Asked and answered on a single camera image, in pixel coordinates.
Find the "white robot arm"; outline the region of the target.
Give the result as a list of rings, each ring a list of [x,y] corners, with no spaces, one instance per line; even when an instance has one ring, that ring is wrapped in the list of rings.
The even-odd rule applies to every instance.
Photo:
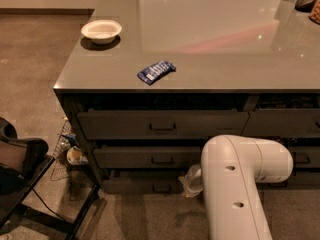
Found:
[[[292,170],[279,142],[219,135],[179,180],[186,197],[204,195],[210,240],[273,240],[257,185],[283,182]]]

